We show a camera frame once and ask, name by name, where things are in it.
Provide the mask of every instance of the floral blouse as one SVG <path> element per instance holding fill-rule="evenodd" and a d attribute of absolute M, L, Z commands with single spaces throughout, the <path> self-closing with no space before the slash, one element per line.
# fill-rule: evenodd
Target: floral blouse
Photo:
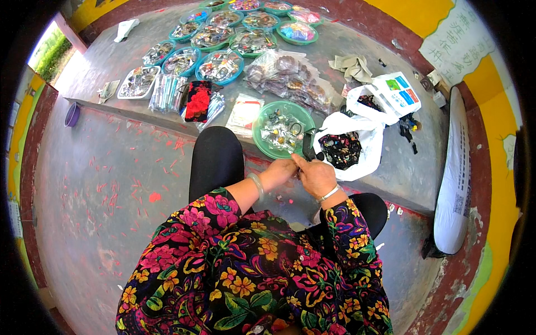
<path fill-rule="evenodd" d="M 224 188 L 171 214 L 125 286 L 117 333 L 392 334 L 365 220 L 351 199 L 323 214 L 331 236 L 312 238 L 269 211 L 241 216 Z"/>

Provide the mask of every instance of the black pants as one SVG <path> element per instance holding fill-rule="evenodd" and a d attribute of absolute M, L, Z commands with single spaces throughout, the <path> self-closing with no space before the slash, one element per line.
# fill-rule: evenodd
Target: black pants
<path fill-rule="evenodd" d="M 244 180 L 242 145 L 233 132 L 221 126 L 208 127 L 201 132 L 193 147 L 189 202 L 241 180 Z M 367 222 L 370 237 L 375 239 L 387 221 L 387 206 L 372 193 L 354 194 L 350 198 Z M 307 229 L 308 234 L 319 236 L 327 231 L 324 216 L 320 216 L 321 223 Z"/>

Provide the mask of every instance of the yellow wall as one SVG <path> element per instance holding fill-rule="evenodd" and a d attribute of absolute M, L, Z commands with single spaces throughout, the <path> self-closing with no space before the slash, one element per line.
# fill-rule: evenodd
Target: yellow wall
<path fill-rule="evenodd" d="M 34 74 L 32 80 L 29 83 L 21 83 L 21 85 L 27 85 L 28 91 L 24 95 L 24 98 L 20 104 L 19 111 L 15 125 L 13 126 L 13 135 L 11 137 L 11 144 L 9 149 L 9 165 L 8 165 L 8 197 L 9 200 L 19 202 L 20 199 L 20 165 L 23 160 L 24 143 L 26 142 L 26 135 L 28 133 L 28 127 L 32 121 L 35 105 L 39 99 L 41 91 L 45 86 L 45 82 L 41 77 Z M 29 88 L 35 90 L 35 95 L 29 95 Z M 18 153 L 18 162 L 15 161 L 15 154 Z M 16 238 L 16 244 L 19 248 L 20 256 L 25 264 L 26 271 L 35 288 L 37 285 L 33 277 L 32 269 L 30 267 L 28 256 L 26 254 L 26 247 L 24 240 Z"/>
<path fill-rule="evenodd" d="M 400 6 L 395 0 L 366 0 L 417 35 L 425 38 L 435 31 L 440 20 L 454 6 L 451 0 L 408 0 Z M 518 218 L 513 173 L 508 170 L 506 153 L 500 140 L 517 130 L 513 108 L 504 92 L 503 83 L 490 55 L 467 75 L 465 83 L 476 99 L 486 128 L 492 165 L 492 203 L 487 242 L 492 250 L 493 266 L 489 280 L 477 293 L 467 323 L 459 334 L 469 334 L 487 310 L 508 266 L 510 242 Z"/>
<path fill-rule="evenodd" d="M 85 0 L 82 5 L 75 10 L 72 17 L 69 19 L 69 23 L 75 31 L 80 32 L 93 21 L 127 1 L 128 0 L 105 0 L 98 7 L 95 7 L 96 0 Z"/>

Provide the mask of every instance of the barcode label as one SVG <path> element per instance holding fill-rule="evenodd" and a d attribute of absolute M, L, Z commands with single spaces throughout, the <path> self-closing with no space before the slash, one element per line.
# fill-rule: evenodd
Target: barcode label
<path fill-rule="evenodd" d="M 464 207 L 464 197 L 456 194 L 456 201 L 454 202 L 454 213 L 461 214 L 461 209 Z"/>

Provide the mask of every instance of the hand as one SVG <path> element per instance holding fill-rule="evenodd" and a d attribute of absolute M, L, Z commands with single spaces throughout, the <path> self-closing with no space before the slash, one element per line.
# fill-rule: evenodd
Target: hand
<path fill-rule="evenodd" d="M 331 165 L 317 159 L 308 162 L 295 153 L 292 154 L 292 159 L 300 168 L 303 188 L 315 199 L 324 197 L 337 186 L 335 169 Z"/>
<path fill-rule="evenodd" d="M 279 185 L 283 185 L 292 177 L 298 169 L 298 166 L 292 159 L 276 159 L 266 171 L 259 175 L 260 182 L 265 192 L 270 192 Z"/>

